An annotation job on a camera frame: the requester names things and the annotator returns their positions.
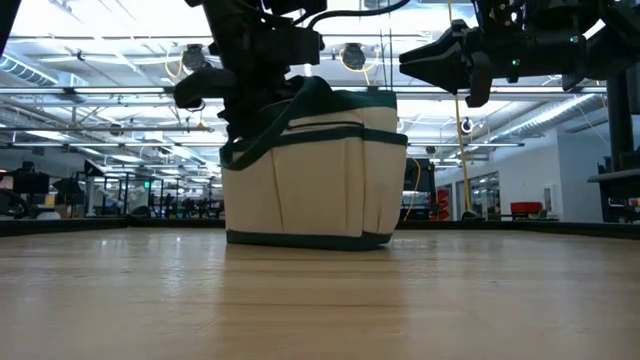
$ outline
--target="wooden floor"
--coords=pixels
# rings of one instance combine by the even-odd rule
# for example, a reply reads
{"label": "wooden floor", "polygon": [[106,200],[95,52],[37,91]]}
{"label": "wooden floor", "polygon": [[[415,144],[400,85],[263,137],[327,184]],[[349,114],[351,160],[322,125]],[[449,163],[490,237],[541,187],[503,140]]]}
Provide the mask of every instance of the wooden floor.
{"label": "wooden floor", "polygon": [[217,230],[0,238],[0,358],[640,359],[640,242],[398,232],[366,253]]}

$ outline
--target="red object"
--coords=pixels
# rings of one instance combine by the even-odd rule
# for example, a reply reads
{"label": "red object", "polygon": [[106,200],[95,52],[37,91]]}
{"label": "red object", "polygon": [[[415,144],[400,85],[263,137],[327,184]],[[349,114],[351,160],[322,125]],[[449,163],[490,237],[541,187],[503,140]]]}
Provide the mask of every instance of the red object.
{"label": "red object", "polygon": [[450,220],[450,215],[449,215],[449,191],[446,189],[439,189],[438,190],[438,208],[440,209],[440,211],[438,211],[438,220],[440,221],[447,221]]}
{"label": "red object", "polygon": [[517,202],[511,203],[511,213],[539,213],[542,210],[541,202]]}

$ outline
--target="green bag handle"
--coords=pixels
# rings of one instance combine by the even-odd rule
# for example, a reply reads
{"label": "green bag handle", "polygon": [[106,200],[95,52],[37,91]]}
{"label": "green bag handle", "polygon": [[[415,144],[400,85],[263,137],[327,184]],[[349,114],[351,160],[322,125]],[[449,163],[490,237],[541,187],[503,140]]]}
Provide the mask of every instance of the green bag handle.
{"label": "green bag handle", "polygon": [[263,110],[257,116],[271,117],[277,116],[257,139],[252,141],[251,146],[237,159],[233,159],[233,145],[237,137],[229,136],[227,143],[220,148],[220,164],[227,170],[240,171],[248,168],[253,163],[264,156],[273,148],[277,139],[287,129],[289,121],[293,120],[295,114],[317,113],[326,114],[327,107],[331,102],[327,99],[333,98],[333,90],[322,78],[313,76],[306,78],[304,84],[291,100],[288,106],[282,110],[286,103],[276,103]]}

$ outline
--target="black cable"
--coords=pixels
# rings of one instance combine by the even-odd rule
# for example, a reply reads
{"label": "black cable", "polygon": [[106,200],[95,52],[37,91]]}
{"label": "black cable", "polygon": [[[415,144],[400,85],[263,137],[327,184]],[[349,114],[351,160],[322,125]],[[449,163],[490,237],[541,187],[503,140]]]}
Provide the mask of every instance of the black cable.
{"label": "black cable", "polygon": [[311,20],[309,25],[307,25],[307,29],[313,29],[313,27],[321,20],[332,18],[332,17],[360,17],[360,16],[376,16],[382,15],[386,13],[390,13],[392,11],[398,10],[401,7],[407,5],[411,0],[400,0],[395,5],[388,6],[386,8],[378,9],[378,10],[365,10],[365,11],[355,11],[355,10],[336,10],[336,11],[327,11],[324,12]]}

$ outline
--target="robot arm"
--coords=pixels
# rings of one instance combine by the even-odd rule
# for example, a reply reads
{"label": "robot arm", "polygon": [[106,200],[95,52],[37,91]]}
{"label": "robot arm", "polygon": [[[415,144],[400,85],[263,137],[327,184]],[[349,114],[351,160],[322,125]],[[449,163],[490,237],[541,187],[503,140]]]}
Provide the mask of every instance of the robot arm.
{"label": "robot arm", "polygon": [[[400,56],[400,72],[489,100],[492,80],[562,74],[563,89],[606,80],[640,60],[640,6],[630,0],[475,0],[478,27],[454,20],[433,44]],[[601,19],[606,27],[583,34]]]}
{"label": "robot arm", "polygon": [[[230,133],[243,138],[261,134],[268,126],[255,119],[264,107],[292,98],[300,82],[287,81],[289,66],[320,63],[324,49],[322,36],[313,30],[320,20],[335,16],[375,16],[394,11],[410,0],[368,11],[327,11],[310,20],[306,28],[297,27],[305,19],[327,9],[326,0],[186,0],[190,6],[202,5],[213,34],[209,46],[220,57],[223,69],[203,63],[200,69],[181,81],[174,99],[180,108],[200,108],[203,98],[224,98],[225,119]],[[298,10],[298,20],[282,15]]]}

